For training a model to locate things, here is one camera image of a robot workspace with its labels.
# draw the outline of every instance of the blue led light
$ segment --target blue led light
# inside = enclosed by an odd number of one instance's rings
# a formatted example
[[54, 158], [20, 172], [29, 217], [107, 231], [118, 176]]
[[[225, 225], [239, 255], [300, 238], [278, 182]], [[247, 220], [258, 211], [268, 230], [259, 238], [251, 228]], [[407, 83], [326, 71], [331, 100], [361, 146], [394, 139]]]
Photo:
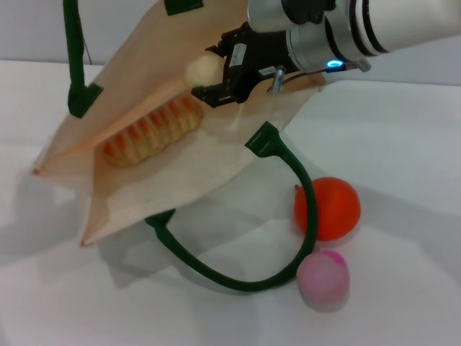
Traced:
[[328, 63], [326, 63], [326, 67], [329, 67], [329, 68], [339, 67], [343, 65], [344, 63], [341, 60], [330, 60]]

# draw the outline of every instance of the toy ball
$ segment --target toy ball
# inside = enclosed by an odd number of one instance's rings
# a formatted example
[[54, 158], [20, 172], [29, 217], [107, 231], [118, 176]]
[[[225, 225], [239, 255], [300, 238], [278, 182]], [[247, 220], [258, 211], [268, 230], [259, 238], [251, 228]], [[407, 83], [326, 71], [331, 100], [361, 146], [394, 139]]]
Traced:
[[[319, 241], [334, 241], [346, 236], [358, 224], [361, 214], [357, 192], [347, 182], [337, 178], [320, 178], [313, 182], [318, 208]], [[308, 207], [304, 189], [296, 187], [295, 220], [306, 232]]]
[[338, 252], [310, 254], [299, 266], [296, 278], [301, 294], [312, 306], [334, 306], [349, 294], [349, 269]]

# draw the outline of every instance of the pink ball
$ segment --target pink ball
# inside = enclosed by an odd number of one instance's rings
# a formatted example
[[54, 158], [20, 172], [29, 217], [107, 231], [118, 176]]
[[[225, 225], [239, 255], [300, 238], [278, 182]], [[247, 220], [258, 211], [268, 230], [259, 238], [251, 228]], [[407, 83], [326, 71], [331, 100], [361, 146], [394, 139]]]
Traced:
[[349, 269], [334, 251], [307, 256], [297, 269], [301, 294], [314, 306], [330, 306], [344, 301], [349, 293]]

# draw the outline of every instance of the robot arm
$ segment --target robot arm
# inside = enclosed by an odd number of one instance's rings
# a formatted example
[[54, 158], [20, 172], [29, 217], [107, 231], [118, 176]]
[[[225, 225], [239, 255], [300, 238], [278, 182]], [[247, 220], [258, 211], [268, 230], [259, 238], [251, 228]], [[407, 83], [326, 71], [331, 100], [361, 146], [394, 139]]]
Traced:
[[207, 48], [225, 58], [223, 83], [192, 93], [243, 103], [265, 79], [366, 72], [368, 57], [459, 34], [461, 0], [249, 0], [248, 22]]

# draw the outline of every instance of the green bag handle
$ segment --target green bag handle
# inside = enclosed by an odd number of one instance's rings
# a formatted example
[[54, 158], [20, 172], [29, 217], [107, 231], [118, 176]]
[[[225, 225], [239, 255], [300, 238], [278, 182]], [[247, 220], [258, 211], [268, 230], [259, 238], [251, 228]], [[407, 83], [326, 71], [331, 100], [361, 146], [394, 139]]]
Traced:
[[66, 26], [71, 88], [68, 95], [69, 112], [79, 119], [86, 114], [96, 101], [102, 88], [95, 83], [85, 85], [84, 74], [84, 34], [81, 29], [78, 0], [63, 0], [64, 25]]
[[301, 262], [314, 250], [318, 228], [317, 202], [309, 174], [296, 156], [283, 143], [279, 131], [273, 125], [270, 123], [262, 125], [245, 146], [260, 158], [270, 156], [280, 157], [297, 175], [305, 191], [307, 205], [309, 205], [307, 232], [300, 251], [294, 260], [282, 271], [269, 279], [254, 283], [229, 278], [199, 261], [174, 238], [173, 234], [168, 230], [167, 224], [171, 220], [171, 217], [173, 217], [175, 210], [151, 216], [146, 219], [146, 222], [155, 229], [158, 239], [166, 248], [199, 274], [226, 288], [242, 292], [259, 292], [282, 286], [293, 280]]

